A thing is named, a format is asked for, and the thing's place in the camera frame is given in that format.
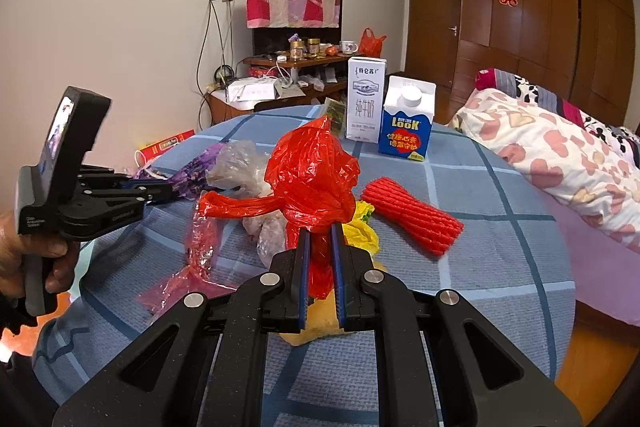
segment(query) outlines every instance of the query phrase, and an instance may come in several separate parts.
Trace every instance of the metal screw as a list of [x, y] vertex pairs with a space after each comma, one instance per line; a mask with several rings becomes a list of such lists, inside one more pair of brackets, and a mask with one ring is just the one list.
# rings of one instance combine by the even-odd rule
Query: metal screw
[[440, 300], [449, 306], [453, 306], [460, 302], [460, 295], [453, 290], [444, 290], [444, 292], [440, 294]]
[[385, 275], [380, 270], [369, 270], [364, 274], [364, 280], [367, 282], [378, 283], [382, 282]]
[[265, 286], [275, 286], [280, 282], [280, 276], [273, 272], [263, 273], [260, 277], [260, 282]]
[[184, 305], [187, 306], [187, 308], [197, 308], [198, 306], [202, 306], [204, 297], [199, 293], [190, 293], [182, 302], [184, 302]]

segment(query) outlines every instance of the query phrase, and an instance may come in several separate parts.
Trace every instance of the milk carton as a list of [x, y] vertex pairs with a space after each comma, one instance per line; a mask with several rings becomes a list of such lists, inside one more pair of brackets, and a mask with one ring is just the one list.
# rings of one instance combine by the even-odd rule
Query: milk carton
[[401, 76], [390, 77], [378, 152], [424, 161], [435, 95], [435, 84]]
[[382, 117], [386, 60], [351, 57], [347, 87], [348, 139], [377, 143]]

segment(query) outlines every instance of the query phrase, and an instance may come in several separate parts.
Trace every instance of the plaid tablecloth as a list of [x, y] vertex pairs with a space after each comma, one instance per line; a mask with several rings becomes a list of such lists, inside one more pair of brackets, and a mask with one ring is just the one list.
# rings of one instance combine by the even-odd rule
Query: plaid tablecloth
[[[270, 152], [284, 133], [317, 112], [295, 107], [235, 118], [176, 146], [157, 166], [175, 171], [217, 140], [249, 139]], [[525, 179], [492, 152], [437, 124], [426, 162], [378, 155], [371, 144], [342, 145], [360, 162], [356, 196], [367, 182], [388, 176], [465, 224], [446, 256], [434, 260], [374, 214], [370, 223], [381, 245], [377, 261], [411, 289], [459, 290], [554, 379], [574, 322], [574, 282], [558, 227]], [[33, 357], [39, 380], [59, 403], [144, 330], [149, 313], [136, 296], [184, 265], [191, 205], [149, 208], [143, 222], [97, 241], [81, 298], [43, 329]], [[214, 279], [239, 284], [263, 271], [242, 225], [229, 222]], [[270, 335], [264, 427], [376, 425], [377, 407], [372, 333], [300, 347]]]

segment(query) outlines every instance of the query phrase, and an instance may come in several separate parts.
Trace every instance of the glass jar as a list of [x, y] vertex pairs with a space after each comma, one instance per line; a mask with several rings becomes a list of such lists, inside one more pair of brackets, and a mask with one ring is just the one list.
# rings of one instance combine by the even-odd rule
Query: glass jar
[[305, 58], [305, 43], [303, 41], [291, 41], [289, 45], [289, 54], [291, 60], [302, 60]]
[[306, 42], [309, 58], [316, 58], [320, 54], [320, 39], [309, 39]]

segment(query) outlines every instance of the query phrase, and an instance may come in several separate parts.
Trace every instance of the red plastic bag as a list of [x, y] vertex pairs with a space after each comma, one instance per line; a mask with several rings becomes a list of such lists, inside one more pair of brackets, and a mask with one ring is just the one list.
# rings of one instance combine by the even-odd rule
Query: red plastic bag
[[195, 211], [184, 241], [188, 253], [187, 266], [138, 297], [138, 301], [153, 313], [152, 321], [188, 293], [200, 292], [212, 299], [236, 290], [209, 279], [211, 267], [220, 251], [221, 239], [222, 222]]
[[212, 217], [249, 217], [273, 212], [277, 206], [287, 219], [287, 248], [295, 248], [298, 229], [312, 233], [309, 295], [324, 299], [334, 286], [329, 227], [353, 217], [352, 189], [359, 174], [358, 161], [342, 150], [324, 116], [288, 132], [276, 144], [264, 175], [273, 196], [233, 200], [208, 192], [199, 210]]
[[371, 28], [366, 28], [362, 32], [362, 38], [360, 39], [360, 46], [358, 52], [365, 57], [380, 58], [382, 54], [382, 42], [386, 39], [386, 35], [379, 39], [373, 34]]

